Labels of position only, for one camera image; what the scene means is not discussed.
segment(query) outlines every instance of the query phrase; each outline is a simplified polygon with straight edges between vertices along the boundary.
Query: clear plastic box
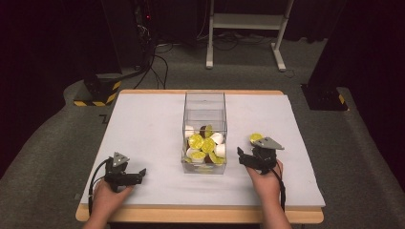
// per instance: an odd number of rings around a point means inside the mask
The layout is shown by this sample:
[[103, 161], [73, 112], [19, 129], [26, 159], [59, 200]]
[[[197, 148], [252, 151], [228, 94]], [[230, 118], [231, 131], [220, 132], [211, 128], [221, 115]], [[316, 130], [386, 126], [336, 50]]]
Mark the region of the clear plastic box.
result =
[[226, 167], [224, 93], [187, 92], [181, 164], [187, 174], [222, 175]]

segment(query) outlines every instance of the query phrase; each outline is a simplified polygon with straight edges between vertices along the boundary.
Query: hand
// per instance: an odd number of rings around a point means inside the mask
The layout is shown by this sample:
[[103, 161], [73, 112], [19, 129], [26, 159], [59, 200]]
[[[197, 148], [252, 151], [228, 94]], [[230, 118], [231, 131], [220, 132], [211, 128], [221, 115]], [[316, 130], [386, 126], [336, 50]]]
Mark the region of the hand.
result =
[[[280, 160], [277, 160], [277, 163], [279, 166], [276, 165], [274, 171], [279, 177], [282, 177], [283, 163]], [[263, 228], [291, 228], [287, 216], [280, 205], [280, 183], [274, 173], [269, 172], [265, 175], [260, 175], [252, 168], [246, 167], [246, 170], [249, 173], [253, 182], [253, 187], [262, 202]]]
[[115, 193], [110, 184], [102, 179], [94, 190], [92, 215], [83, 228], [104, 228], [108, 218], [121, 206], [133, 189], [134, 186], [127, 186], [120, 193]]
[[[282, 177], [283, 172], [283, 163], [280, 160], [277, 160], [279, 166], [274, 167], [274, 171], [279, 177]], [[249, 173], [253, 187], [256, 190], [257, 195], [259, 196], [262, 202], [269, 201], [279, 201], [280, 195], [280, 183], [277, 177], [271, 171], [265, 175], [260, 175], [256, 170], [246, 167], [247, 172]]]

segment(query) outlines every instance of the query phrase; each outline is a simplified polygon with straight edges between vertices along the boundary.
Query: wooden table edge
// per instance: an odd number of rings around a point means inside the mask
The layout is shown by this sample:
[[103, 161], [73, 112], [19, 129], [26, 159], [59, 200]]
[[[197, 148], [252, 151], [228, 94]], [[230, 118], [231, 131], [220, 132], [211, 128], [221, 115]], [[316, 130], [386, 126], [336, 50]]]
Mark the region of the wooden table edge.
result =
[[221, 93], [225, 94], [278, 94], [281, 91], [266, 91], [266, 90], [129, 90], [120, 91], [120, 94], [185, 94], [186, 92], [202, 92], [202, 93]]
[[[76, 219], [89, 218], [88, 204], [80, 203]], [[286, 207], [290, 223], [314, 224], [324, 220], [321, 207]], [[109, 219], [111, 222], [197, 222], [197, 223], [261, 223], [259, 206], [183, 206], [125, 205]]]

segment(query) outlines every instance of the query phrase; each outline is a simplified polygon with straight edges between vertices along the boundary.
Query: white tabletop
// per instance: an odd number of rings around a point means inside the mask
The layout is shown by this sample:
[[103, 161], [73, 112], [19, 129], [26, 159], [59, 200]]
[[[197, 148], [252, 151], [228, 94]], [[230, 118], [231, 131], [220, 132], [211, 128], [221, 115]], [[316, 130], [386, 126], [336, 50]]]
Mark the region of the white tabletop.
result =
[[[227, 165], [223, 175], [190, 175], [181, 166], [184, 94], [128, 94], [117, 98], [96, 161], [80, 203], [87, 203], [91, 176], [104, 159], [119, 152], [130, 157], [126, 172], [147, 169], [124, 204], [257, 206], [237, 147], [250, 154], [248, 136], [261, 133], [279, 142], [284, 151], [286, 206], [323, 207], [308, 152], [288, 97], [271, 94], [227, 94]], [[97, 177], [104, 175], [102, 168]]]

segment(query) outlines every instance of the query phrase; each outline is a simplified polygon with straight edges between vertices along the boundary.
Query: white stand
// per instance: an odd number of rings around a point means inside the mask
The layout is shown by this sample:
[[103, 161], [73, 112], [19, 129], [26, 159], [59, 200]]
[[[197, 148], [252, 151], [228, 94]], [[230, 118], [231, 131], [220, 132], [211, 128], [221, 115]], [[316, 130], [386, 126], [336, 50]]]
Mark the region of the white stand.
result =
[[209, 17], [209, 35], [208, 47], [206, 53], [206, 68], [214, 67], [214, 50], [212, 38], [214, 28], [223, 29], [249, 29], [249, 30], [270, 30], [279, 31], [276, 43], [271, 43], [271, 50], [277, 62], [280, 72], [286, 71], [286, 65], [280, 54], [280, 44], [286, 30], [289, 13], [291, 12], [294, 0], [288, 0], [284, 15], [262, 15], [262, 14], [232, 14], [232, 13], [214, 13], [214, 0], [211, 0], [211, 9]]

